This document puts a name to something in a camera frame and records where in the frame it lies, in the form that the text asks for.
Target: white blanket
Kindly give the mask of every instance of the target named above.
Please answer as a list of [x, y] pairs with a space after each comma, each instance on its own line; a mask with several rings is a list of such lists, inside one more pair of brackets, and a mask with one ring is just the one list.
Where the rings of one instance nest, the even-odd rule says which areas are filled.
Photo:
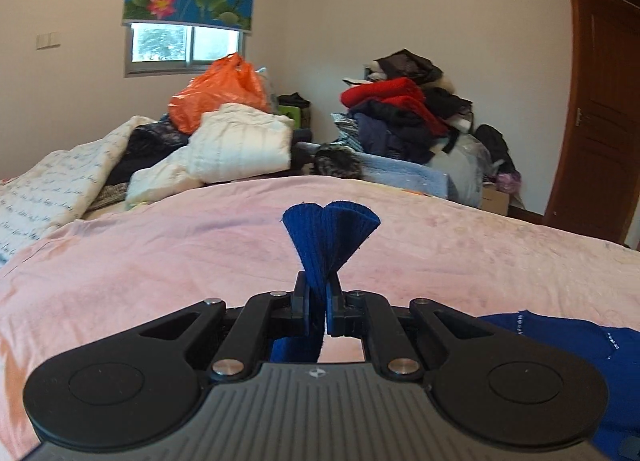
[[131, 178], [127, 203], [155, 202], [206, 183], [287, 170], [294, 122], [241, 104], [205, 113], [187, 147]]
[[133, 129], [153, 121], [132, 117], [103, 139], [52, 152], [0, 186], [0, 266], [47, 232], [81, 218], [122, 157]]

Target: blue cloth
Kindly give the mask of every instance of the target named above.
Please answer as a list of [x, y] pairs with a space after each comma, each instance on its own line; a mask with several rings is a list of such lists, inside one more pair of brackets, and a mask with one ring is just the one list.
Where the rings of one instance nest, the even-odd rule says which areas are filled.
[[338, 138], [333, 142], [338, 146], [347, 146], [354, 151], [362, 152], [362, 145], [358, 139], [358, 123], [348, 115], [334, 113], [331, 115], [338, 128]]
[[353, 115], [358, 123], [358, 139], [364, 152], [376, 156], [386, 156], [389, 131], [383, 120], [370, 118], [362, 113]]
[[482, 319], [569, 351], [599, 369], [609, 386], [609, 405], [593, 443], [610, 459], [628, 461], [618, 448], [628, 436], [640, 436], [640, 332], [529, 311]]
[[273, 343], [272, 362], [318, 362], [324, 340], [326, 283], [380, 225], [366, 206], [334, 201], [322, 208], [303, 203], [289, 208], [282, 222], [293, 241], [306, 274], [309, 329], [304, 337]]
[[[315, 154], [320, 146], [299, 143], [296, 147], [305, 149], [309, 154]], [[453, 188], [453, 185], [449, 176], [439, 170], [364, 152], [356, 152], [355, 154], [362, 162], [362, 178], [364, 181], [449, 199], [449, 190]]]

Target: white wall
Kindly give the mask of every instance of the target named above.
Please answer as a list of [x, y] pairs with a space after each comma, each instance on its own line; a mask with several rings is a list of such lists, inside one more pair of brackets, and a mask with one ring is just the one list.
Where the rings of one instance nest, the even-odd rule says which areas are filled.
[[[186, 75], [124, 78], [123, 0], [2, 0], [0, 178], [48, 152], [103, 137], [132, 115], [161, 116]], [[282, 76], [281, 0], [255, 0], [248, 58]], [[36, 35], [62, 32], [62, 46], [36, 51]]]
[[407, 48], [452, 77], [478, 124], [504, 134], [526, 208], [544, 212], [567, 113], [570, 0], [289, 1], [286, 86], [313, 102], [316, 136], [334, 136], [342, 77]]

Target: green box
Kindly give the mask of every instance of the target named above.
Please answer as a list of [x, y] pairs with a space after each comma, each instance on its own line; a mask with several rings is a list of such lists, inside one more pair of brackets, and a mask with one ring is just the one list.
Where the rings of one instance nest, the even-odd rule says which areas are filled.
[[281, 115], [288, 116], [296, 122], [295, 129], [302, 127], [302, 110], [299, 107], [280, 106]]
[[281, 115], [288, 116], [296, 122], [296, 129], [311, 129], [311, 109], [300, 109], [293, 106], [280, 106]]

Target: window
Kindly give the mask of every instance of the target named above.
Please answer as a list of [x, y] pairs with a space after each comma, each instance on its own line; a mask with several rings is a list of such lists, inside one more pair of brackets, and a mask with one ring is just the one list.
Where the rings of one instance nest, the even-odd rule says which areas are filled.
[[128, 75], [197, 73], [211, 62], [242, 51], [243, 34], [222, 28], [133, 23], [129, 27]]

